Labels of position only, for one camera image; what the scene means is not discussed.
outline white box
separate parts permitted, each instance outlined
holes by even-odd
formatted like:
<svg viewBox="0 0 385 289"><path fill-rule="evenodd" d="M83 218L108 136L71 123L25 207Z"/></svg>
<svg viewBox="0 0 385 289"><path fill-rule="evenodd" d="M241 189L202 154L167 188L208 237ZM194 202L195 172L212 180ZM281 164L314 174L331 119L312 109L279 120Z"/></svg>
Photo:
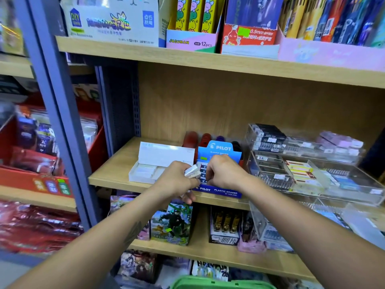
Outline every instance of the white box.
<svg viewBox="0 0 385 289"><path fill-rule="evenodd" d="M163 48L171 10L177 8L176 0L107 0L94 6L61 0L60 5L69 37Z"/></svg>
<svg viewBox="0 0 385 289"><path fill-rule="evenodd" d="M141 142L138 161L128 173L129 181L154 184L172 161L194 164L194 148Z"/></svg>

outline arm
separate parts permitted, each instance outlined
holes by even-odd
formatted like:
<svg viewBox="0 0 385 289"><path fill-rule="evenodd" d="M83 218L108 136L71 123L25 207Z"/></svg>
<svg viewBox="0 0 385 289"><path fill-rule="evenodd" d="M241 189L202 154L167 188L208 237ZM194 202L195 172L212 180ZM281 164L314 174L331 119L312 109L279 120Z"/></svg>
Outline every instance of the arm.
<svg viewBox="0 0 385 289"><path fill-rule="evenodd" d="M206 179L248 197L325 288L381 288L385 284L385 251L268 187L228 156L211 159Z"/></svg>
<svg viewBox="0 0 385 289"><path fill-rule="evenodd" d="M97 287L157 210L182 195L187 204L192 203L195 197L186 191L198 186L200 181L184 176L189 167L174 161L152 187L34 267L9 288Z"/></svg>

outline tattoo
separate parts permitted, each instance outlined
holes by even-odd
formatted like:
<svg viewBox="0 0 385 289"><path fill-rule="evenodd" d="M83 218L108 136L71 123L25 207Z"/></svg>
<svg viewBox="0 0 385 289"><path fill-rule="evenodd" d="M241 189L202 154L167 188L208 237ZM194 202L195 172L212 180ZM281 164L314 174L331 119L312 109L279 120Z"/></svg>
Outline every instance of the tattoo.
<svg viewBox="0 0 385 289"><path fill-rule="evenodd" d="M130 232L128 233L127 237L123 241L124 246L128 247L134 241L134 239L137 237L139 232L143 229L143 226L144 225L142 225L140 221L135 222Z"/></svg>

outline anime card pack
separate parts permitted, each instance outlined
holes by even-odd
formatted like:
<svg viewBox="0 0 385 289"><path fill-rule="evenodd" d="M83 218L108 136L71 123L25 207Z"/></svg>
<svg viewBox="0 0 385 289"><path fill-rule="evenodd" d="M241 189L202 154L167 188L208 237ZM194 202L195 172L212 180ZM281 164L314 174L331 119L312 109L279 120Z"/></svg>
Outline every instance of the anime card pack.
<svg viewBox="0 0 385 289"><path fill-rule="evenodd" d="M173 200L167 211L157 211L151 218L151 240L187 245L192 210L192 206Z"/></svg>
<svg viewBox="0 0 385 289"><path fill-rule="evenodd" d="M174 4L176 0L60 2L69 37L150 47L166 47Z"/></svg>

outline retail shelf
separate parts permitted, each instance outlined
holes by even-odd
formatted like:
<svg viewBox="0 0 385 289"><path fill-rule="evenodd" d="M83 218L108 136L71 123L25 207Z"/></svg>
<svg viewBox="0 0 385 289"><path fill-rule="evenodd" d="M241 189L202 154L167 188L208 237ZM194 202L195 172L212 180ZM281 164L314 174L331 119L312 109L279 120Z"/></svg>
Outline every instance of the retail shelf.
<svg viewBox="0 0 385 289"><path fill-rule="evenodd" d="M75 199L26 189L0 186L0 199L76 213Z"/></svg>
<svg viewBox="0 0 385 289"><path fill-rule="evenodd" d="M5 262L12 262L14 264L24 265L27 267L34 267L40 264L45 259L46 259L46 256L41 253L37 253L37 254L13 253L0 248L0 260Z"/></svg>
<svg viewBox="0 0 385 289"><path fill-rule="evenodd" d="M0 53L0 74L34 78L31 62L28 58Z"/></svg>
<svg viewBox="0 0 385 289"><path fill-rule="evenodd" d="M177 142L134 137L89 177L89 183L95 186L122 189L136 193L142 193L151 187L151 184L128 180L128 172L138 160L141 141L180 146ZM249 210L249 202L246 198L236 199L198 191L195 191L194 194L198 203Z"/></svg>
<svg viewBox="0 0 385 289"><path fill-rule="evenodd" d="M239 252L236 246L209 243L208 216L207 206L201 207L187 246L136 239L129 248L315 281L315 277L296 254L268 250L258 255Z"/></svg>
<svg viewBox="0 0 385 289"><path fill-rule="evenodd" d="M68 64L70 75L87 75L95 72L93 67L83 64ZM0 75L35 78L29 58L0 53Z"/></svg>
<svg viewBox="0 0 385 289"><path fill-rule="evenodd" d="M385 72L56 37L61 52L385 88Z"/></svg>

